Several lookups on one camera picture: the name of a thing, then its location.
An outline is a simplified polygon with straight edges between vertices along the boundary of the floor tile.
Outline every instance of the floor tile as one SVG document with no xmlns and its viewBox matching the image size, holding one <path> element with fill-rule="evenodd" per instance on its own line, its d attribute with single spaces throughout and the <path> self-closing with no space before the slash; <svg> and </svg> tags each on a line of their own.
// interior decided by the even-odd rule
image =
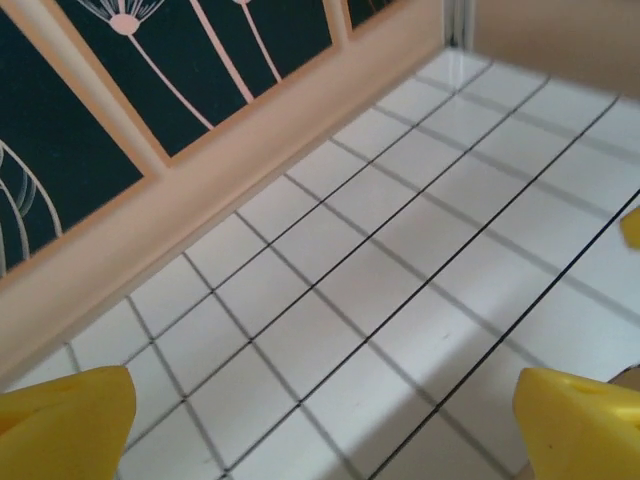
<svg viewBox="0 0 640 480">
<path fill-rule="evenodd" d="M 614 96 L 607 93 L 552 80 L 524 104 L 520 111 L 580 133 L 613 99 Z"/>
<path fill-rule="evenodd" d="M 271 250 L 265 250 L 217 292 L 253 336 L 306 289 L 293 270 Z"/>
<path fill-rule="evenodd" d="M 151 427 L 171 407 L 180 402 L 171 379 L 153 347 L 147 347 L 127 364 L 136 389 L 136 418 L 129 432 L 134 440 Z"/>
<path fill-rule="evenodd" d="M 578 142 L 540 180 L 614 214 L 640 188 L 636 165 Z"/>
<path fill-rule="evenodd" d="M 157 344 L 185 392 L 237 352 L 246 338 L 213 297 L 207 297 Z"/>
<path fill-rule="evenodd" d="M 251 347 L 205 383 L 191 403 L 227 465 L 294 406 Z"/>
<path fill-rule="evenodd" d="M 89 325 L 71 341 L 80 368 L 120 365 L 149 343 L 126 300 Z"/>
<path fill-rule="evenodd" d="M 258 338 L 258 345 L 301 398 L 351 353 L 360 340 L 310 292 Z"/>
<path fill-rule="evenodd" d="M 466 155 L 427 192 L 472 219 L 486 223 L 526 185 Z"/>
<path fill-rule="evenodd" d="M 233 470 L 235 480 L 352 480 L 320 434 L 296 410 Z"/>
<path fill-rule="evenodd" d="M 460 155 L 461 150 L 412 130 L 384 152 L 375 164 L 400 175 L 412 185 L 423 188 Z"/>
<path fill-rule="evenodd" d="M 440 415 L 436 415 L 377 478 L 499 480 L 502 477 Z"/>
<path fill-rule="evenodd" d="M 131 298 L 156 336 L 207 293 L 207 286 L 180 255 L 138 287 Z"/>
<path fill-rule="evenodd" d="M 490 228 L 552 265 L 564 268 L 603 224 L 583 210 L 531 187 Z"/>
<path fill-rule="evenodd" d="M 470 147 L 491 130 L 503 115 L 460 97 L 448 101 L 420 125 Z"/>
<path fill-rule="evenodd" d="M 425 276 L 430 276 L 475 232 L 475 228 L 419 197 L 375 238 Z"/>
<path fill-rule="evenodd" d="M 415 124 L 448 97 L 447 92 L 410 78 L 380 100 L 378 105 Z"/>
<path fill-rule="evenodd" d="M 316 208 L 274 245 L 315 282 L 363 240 L 324 206 Z"/>
<path fill-rule="evenodd" d="M 267 240 L 273 240 L 311 210 L 316 201 L 285 177 L 277 178 L 238 213 Z"/>
<path fill-rule="evenodd" d="M 183 406 L 120 461 L 122 480 L 213 480 L 222 472 Z"/>
<path fill-rule="evenodd" d="M 365 477 L 431 410 L 368 347 L 359 350 L 307 405 Z"/>
<path fill-rule="evenodd" d="M 527 462 L 527 453 L 511 402 L 520 371 L 529 366 L 508 347 L 499 347 L 445 405 L 514 475 Z"/>
<path fill-rule="evenodd" d="M 501 332 L 552 281 L 552 275 L 485 235 L 479 235 L 434 280 Z"/>
<path fill-rule="evenodd" d="M 336 133 L 334 138 L 373 159 L 407 130 L 409 127 L 398 120 L 376 110 L 367 110 Z"/>
<path fill-rule="evenodd" d="M 535 176 L 564 149 L 570 140 L 508 118 L 474 149 L 492 159 Z"/>
<path fill-rule="evenodd" d="M 242 220 L 230 215 L 188 248 L 187 255 L 209 284 L 217 287 L 264 246 Z"/>
<path fill-rule="evenodd" d="M 587 132 L 587 137 L 603 140 L 640 154 L 640 105 L 620 100 Z"/>
<path fill-rule="evenodd" d="M 478 97 L 515 108 L 544 82 L 544 75 L 494 64 L 464 89 Z"/>
<path fill-rule="evenodd" d="M 56 378 L 73 375 L 75 369 L 71 363 L 71 357 L 65 347 L 62 347 L 45 360 L 40 362 L 36 367 L 31 369 L 29 373 L 19 380 L 12 383 L 6 391 L 18 390 L 20 388 L 30 387 L 38 383 L 48 382 Z"/>
<path fill-rule="evenodd" d="M 612 225 L 578 260 L 569 274 L 640 315 L 640 255 Z"/>
<path fill-rule="evenodd" d="M 344 148 L 325 142 L 289 170 L 289 176 L 325 198 L 364 165 Z"/>
<path fill-rule="evenodd" d="M 550 368 L 604 382 L 640 358 L 640 325 L 629 324 L 563 282 L 511 336 Z"/>
<path fill-rule="evenodd" d="M 420 281 L 370 243 L 318 284 L 365 334 L 373 332 L 420 286 Z"/>
<path fill-rule="evenodd" d="M 420 69 L 416 75 L 457 89 L 480 73 L 486 65 L 486 60 L 480 57 L 464 54 L 459 50 L 446 49 L 435 60 Z"/>
<path fill-rule="evenodd" d="M 373 232 L 415 194 L 373 168 L 366 168 L 327 203 L 367 233 Z"/>
<path fill-rule="evenodd" d="M 495 341 L 429 287 L 373 337 L 436 401 L 449 393 Z"/>
</svg>

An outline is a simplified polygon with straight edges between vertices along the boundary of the white tile floor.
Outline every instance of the white tile floor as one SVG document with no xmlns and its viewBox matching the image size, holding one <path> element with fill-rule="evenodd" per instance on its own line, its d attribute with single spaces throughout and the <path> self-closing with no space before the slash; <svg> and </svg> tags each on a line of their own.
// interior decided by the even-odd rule
<svg viewBox="0 0 640 480">
<path fill-rule="evenodd" d="M 640 361 L 640 107 L 443 53 L 17 386 L 126 364 L 121 480 L 497 480 L 530 365 Z"/>
</svg>

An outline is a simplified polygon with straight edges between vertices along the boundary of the yellow plastic part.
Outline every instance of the yellow plastic part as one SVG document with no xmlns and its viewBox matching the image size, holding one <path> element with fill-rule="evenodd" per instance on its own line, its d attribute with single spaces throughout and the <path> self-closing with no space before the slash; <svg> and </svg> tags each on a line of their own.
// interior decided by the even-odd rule
<svg viewBox="0 0 640 480">
<path fill-rule="evenodd" d="M 640 250 L 640 207 L 620 220 L 620 229 L 627 245 Z"/>
<path fill-rule="evenodd" d="M 0 479 L 112 480 L 135 410 L 123 367 L 0 395 Z"/>
<path fill-rule="evenodd" d="M 514 411 L 537 480 L 640 479 L 640 393 L 529 368 Z"/>
</svg>

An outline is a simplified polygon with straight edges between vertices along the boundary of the wall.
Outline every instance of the wall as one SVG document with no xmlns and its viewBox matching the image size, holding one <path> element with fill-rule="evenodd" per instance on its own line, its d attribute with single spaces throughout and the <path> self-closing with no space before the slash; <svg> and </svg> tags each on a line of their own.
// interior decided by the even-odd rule
<svg viewBox="0 0 640 480">
<path fill-rule="evenodd" d="M 640 2 L 475 0 L 473 49 L 640 97 Z"/>
<path fill-rule="evenodd" d="M 20 5 L 64 53 L 65 64 L 89 86 L 159 179 L 0 291 L 0 383 L 159 270 L 442 44 L 440 0 L 399 2 L 384 21 L 349 41 L 341 1 L 330 0 L 342 47 L 169 169 L 43 7 L 6 2 Z"/>
</svg>

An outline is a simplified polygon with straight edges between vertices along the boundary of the dark green panel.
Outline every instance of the dark green panel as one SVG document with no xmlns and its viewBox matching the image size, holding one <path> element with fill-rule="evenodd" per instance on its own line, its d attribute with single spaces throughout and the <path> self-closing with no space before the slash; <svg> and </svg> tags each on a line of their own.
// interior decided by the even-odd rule
<svg viewBox="0 0 640 480">
<path fill-rule="evenodd" d="M 1 277 L 56 239 L 43 192 L 64 233 L 142 175 L 2 11 L 0 52 Z"/>
<path fill-rule="evenodd" d="M 347 0 L 351 26 L 356 28 L 397 0 Z"/>
<path fill-rule="evenodd" d="M 126 0 L 124 14 L 119 0 L 56 1 L 170 156 L 207 133 L 205 122 L 217 126 L 247 105 L 198 9 L 255 98 L 277 83 L 240 0 Z M 322 0 L 251 0 L 246 7 L 282 78 L 331 45 Z M 112 28 L 117 15 L 141 23 L 123 35 L 130 32 Z"/>
</svg>

